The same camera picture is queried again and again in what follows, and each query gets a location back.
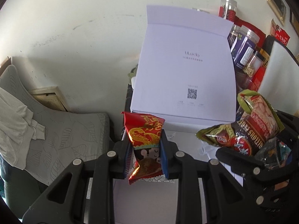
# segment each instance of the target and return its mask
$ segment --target white box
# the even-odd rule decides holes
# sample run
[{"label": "white box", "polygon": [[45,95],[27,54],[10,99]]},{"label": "white box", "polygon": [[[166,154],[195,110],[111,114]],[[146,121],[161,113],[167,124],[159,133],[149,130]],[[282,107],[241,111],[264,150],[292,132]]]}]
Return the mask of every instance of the white box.
[{"label": "white box", "polygon": [[236,82],[227,41],[233,23],[168,6],[148,6],[147,19],[131,111],[164,118],[167,130],[191,133],[235,121]]}]

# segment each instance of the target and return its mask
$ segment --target chair seat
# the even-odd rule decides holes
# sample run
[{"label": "chair seat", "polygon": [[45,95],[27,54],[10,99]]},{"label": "chair seat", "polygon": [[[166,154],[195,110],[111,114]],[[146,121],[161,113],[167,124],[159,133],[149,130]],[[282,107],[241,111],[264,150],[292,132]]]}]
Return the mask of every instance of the chair seat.
[{"label": "chair seat", "polygon": [[89,161],[108,151],[106,113],[75,114],[43,106],[24,88],[14,65],[1,75],[0,87],[27,105],[33,119],[45,126],[45,140],[30,142],[25,168],[40,182],[50,185],[75,158]]}]

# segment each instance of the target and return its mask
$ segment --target framed picture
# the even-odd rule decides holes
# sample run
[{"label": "framed picture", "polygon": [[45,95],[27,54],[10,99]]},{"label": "framed picture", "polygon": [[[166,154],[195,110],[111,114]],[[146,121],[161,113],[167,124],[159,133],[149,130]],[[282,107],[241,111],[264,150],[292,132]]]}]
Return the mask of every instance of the framed picture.
[{"label": "framed picture", "polygon": [[277,16],[277,18],[284,25],[286,20],[286,6],[282,0],[268,0],[268,4]]},{"label": "framed picture", "polygon": [[290,22],[293,28],[295,29],[297,35],[299,36],[299,23],[297,19],[295,18],[294,14],[292,11],[290,11]]}]

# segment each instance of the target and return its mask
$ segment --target candy wrapper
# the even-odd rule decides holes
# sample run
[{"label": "candy wrapper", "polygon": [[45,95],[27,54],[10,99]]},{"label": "candy wrapper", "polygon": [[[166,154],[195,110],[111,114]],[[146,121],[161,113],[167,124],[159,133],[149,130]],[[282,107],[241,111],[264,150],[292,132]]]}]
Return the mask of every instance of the candy wrapper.
[{"label": "candy wrapper", "polygon": [[244,90],[238,94],[238,102],[244,110],[239,121],[200,130],[196,136],[214,146],[230,147],[245,155],[255,155],[284,126],[259,93]]},{"label": "candy wrapper", "polygon": [[162,175],[160,136],[164,119],[150,115],[123,112],[125,128],[134,149],[136,161],[129,184]]},{"label": "candy wrapper", "polygon": [[290,36],[274,22],[274,19],[271,21],[270,35],[280,40],[285,46],[288,44],[290,39]]}]

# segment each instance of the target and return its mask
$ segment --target wooden frame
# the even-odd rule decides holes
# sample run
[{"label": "wooden frame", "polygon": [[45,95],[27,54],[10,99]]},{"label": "wooden frame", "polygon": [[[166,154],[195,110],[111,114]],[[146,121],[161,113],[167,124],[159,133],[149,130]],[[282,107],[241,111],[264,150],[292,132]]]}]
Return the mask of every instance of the wooden frame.
[{"label": "wooden frame", "polygon": [[[284,25],[284,22],[286,20],[286,5],[284,4],[284,2],[282,0],[280,0],[280,4],[277,4],[277,0],[275,2],[275,0],[267,0],[269,6],[271,7],[271,9],[273,10],[273,12],[275,13],[276,17],[279,19],[279,21],[282,23],[282,25]],[[283,13],[282,11],[279,9],[278,5],[283,6]]]},{"label": "wooden frame", "polygon": [[52,86],[52,87],[44,87],[44,88],[37,88],[29,91],[30,95],[40,95],[40,94],[51,94],[55,93],[60,102],[63,104],[63,106],[66,108],[68,112],[71,111],[70,107],[65,101],[65,98],[61,91],[58,89],[57,86]]},{"label": "wooden frame", "polygon": [[290,23],[295,29],[297,35],[299,36],[299,23],[291,10],[290,10]]}]

